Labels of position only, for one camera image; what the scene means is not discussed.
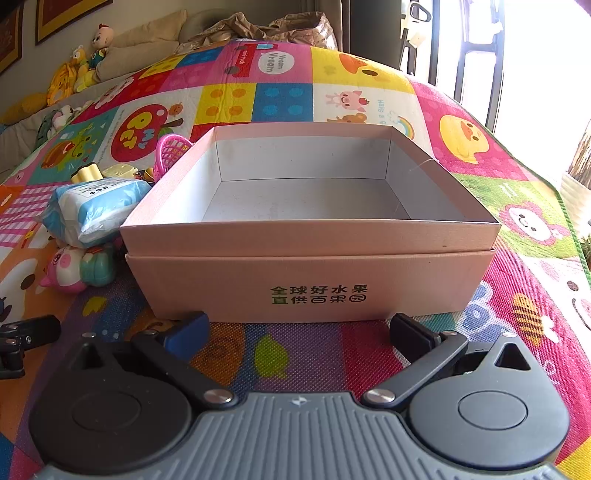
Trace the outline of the beige sofa cushion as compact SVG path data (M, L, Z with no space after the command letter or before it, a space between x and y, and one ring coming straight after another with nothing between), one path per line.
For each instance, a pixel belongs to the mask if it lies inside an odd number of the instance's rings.
M178 10L116 35L95 69L95 78L100 82L111 80L171 55L179 45L187 17L185 9Z

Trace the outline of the crumpled brown paper bag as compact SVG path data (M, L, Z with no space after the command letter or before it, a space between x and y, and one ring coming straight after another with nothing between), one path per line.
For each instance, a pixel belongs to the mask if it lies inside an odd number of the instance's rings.
M201 47L235 39L287 42L339 50L338 39L328 17L324 12L315 11L287 14L267 26L253 24L245 14L237 12L189 36L179 43L175 52L190 53Z

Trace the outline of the pink white plush toy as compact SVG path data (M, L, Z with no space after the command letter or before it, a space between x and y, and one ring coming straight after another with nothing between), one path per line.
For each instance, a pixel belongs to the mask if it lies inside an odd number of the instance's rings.
M76 118L87 106L89 102L79 107L64 105L59 109L54 109L45 115L36 134L34 148L39 148L43 143L50 140L60 132L72 119Z

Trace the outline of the pink cardboard box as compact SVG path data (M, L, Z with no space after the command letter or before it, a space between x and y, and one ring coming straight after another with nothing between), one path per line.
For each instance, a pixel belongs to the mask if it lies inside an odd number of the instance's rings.
M214 322L385 319L464 309L500 224L392 127L215 127L121 228L154 314Z

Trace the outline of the yellow plush toy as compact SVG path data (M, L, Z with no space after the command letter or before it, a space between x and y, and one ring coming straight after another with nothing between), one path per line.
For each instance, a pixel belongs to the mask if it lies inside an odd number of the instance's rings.
M52 106L98 82L95 70L89 66L84 47L79 45L70 60L55 71L46 94L47 105Z

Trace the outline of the cartoon boy doll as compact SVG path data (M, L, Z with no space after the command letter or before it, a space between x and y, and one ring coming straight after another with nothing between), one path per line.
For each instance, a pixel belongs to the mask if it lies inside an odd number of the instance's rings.
M93 53L88 60L90 70L94 70L105 58L113 39L114 30L106 24L100 24L91 41Z

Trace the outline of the beige sofa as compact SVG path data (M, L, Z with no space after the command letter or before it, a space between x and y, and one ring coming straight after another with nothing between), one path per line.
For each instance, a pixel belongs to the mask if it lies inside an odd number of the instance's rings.
M109 149L123 110L116 102L135 82L135 75L100 82L61 103L80 111L43 143L35 143L42 120L59 105L8 127L1 134L1 183L22 189L48 191L70 182L76 171L92 163L113 163Z

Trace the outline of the pink pig toy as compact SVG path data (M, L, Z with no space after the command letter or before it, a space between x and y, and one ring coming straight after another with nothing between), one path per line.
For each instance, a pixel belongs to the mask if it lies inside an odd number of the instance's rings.
M49 261L45 276L39 285L44 288L77 294L87 288L82 280L81 262L85 251L66 246L59 249Z

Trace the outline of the red gold framed picture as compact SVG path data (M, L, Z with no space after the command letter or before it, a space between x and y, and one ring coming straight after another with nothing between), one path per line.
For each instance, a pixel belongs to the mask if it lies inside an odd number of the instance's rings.
M70 24L112 3L112 0L38 0L35 44L43 43Z

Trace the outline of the pale yellow cheese toy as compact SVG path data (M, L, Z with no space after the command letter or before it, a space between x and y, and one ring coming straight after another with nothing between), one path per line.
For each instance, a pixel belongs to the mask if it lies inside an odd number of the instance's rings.
M104 178L136 179L138 169L127 163L117 163L101 171Z

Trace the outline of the green round toy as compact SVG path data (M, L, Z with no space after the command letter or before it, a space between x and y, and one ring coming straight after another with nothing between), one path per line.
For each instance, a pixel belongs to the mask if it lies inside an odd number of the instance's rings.
M87 286L102 287L114 280L114 246L107 243L84 251L80 260L80 277Z

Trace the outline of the pink plastic toy basket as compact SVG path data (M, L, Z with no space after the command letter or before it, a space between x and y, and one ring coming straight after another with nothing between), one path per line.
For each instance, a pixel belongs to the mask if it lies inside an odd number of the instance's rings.
M166 134L156 145L153 175L158 182L168 170L192 147L192 143L181 135Z

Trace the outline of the blue white tissue pack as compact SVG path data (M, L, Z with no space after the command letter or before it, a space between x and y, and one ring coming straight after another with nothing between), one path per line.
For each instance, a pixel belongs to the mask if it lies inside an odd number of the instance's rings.
M113 240L149 192L143 180L105 178L56 188L39 221L59 241L87 249Z

